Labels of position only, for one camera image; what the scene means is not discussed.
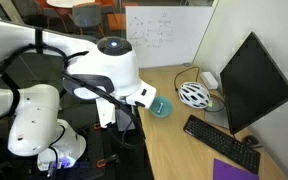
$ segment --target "black keyboard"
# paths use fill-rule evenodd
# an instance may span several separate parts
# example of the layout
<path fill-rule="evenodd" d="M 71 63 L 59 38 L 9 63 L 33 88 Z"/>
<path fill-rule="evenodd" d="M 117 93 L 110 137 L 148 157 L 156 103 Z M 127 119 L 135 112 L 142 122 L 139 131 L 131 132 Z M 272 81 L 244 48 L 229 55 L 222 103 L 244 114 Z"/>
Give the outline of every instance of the black keyboard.
<path fill-rule="evenodd" d="M 184 131 L 222 153 L 254 174 L 258 174 L 261 154 L 199 118 L 191 115 Z"/>

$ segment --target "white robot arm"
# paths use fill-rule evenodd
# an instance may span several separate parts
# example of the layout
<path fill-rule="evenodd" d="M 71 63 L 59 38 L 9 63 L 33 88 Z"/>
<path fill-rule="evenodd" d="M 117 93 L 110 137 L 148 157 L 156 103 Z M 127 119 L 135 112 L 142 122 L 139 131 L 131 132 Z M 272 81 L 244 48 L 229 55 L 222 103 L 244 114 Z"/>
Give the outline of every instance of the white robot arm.
<path fill-rule="evenodd" d="M 135 52 L 126 40 L 104 38 L 95 45 L 52 32 L 36 32 L 31 27 L 0 21 L 0 62 L 15 49 L 35 44 L 36 36 L 39 36 L 43 43 L 67 55 L 88 51 L 86 55 L 74 57 L 67 63 L 67 74 L 95 85 L 125 104 L 150 107 L 156 89 L 139 78 Z M 43 53 L 58 55 L 50 50 L 44 50 Z M 96 99 L 102 127 L 115 123 L 114 104 L 68 78 L 63 79 L 63 86 L 79 98 Z M 62 166 L 72 167 L 85 150 L 86 143 L 64 120 L 57 120 L 57 90 L 49 85 L 37 85 L 20 89 L 19 94 L 19 104 L 9 136 L 9 150 L 19 156 L 38 154 L 39 169 L 47 170 L 50 162 L 55 159 L 54 152 L 48 149 L 52 146 Z M 0 116 L 10 110 L 13 97 L 12 91 L 0 89 Z"/>

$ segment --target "monitor stand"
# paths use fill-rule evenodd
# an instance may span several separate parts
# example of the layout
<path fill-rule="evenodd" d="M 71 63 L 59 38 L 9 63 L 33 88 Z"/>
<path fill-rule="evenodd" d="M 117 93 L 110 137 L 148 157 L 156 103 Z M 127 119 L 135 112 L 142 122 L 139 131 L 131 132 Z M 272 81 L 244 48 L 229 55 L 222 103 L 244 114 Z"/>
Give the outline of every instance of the monitor stand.
<path fill-rule="evenodd" d="M 215 98 L 212 98 L 212 107 L 207 107 L 208 111 L 217 111 L 223 108 L 223 103 Z M 226 108 L 223 108 L 218 112 L 207 112 L 205 111 L 205 121 L 211 124 L 229 129 L 228 119 L 226 114 Z"/>

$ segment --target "whiteboard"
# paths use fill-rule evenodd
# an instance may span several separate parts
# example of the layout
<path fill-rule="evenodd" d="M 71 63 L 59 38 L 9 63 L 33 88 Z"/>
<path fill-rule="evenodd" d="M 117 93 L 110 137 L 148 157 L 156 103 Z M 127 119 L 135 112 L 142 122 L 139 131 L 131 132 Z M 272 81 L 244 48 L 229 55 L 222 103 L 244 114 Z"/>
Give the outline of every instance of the whiteboard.
<path fill-rule="evenodd" d="M 127 6 L 126 39 L 140 68 L 192 63 L 214 7 Z"/>

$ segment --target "writing on whiteboard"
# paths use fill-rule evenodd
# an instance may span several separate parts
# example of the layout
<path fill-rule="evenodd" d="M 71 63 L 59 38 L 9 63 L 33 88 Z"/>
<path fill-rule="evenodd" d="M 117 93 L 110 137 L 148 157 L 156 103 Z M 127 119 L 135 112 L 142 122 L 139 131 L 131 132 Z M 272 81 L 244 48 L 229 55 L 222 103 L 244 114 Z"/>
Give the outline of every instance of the writing on whiteboard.
<path fill-rule="evenodd" d="M 173 23 L 167 13 L 161 13 L 159 18 L 142 20 L 132 17 L 129 42 L 133 47 L 161 48 L 164 44 L 173 43 Z"/>

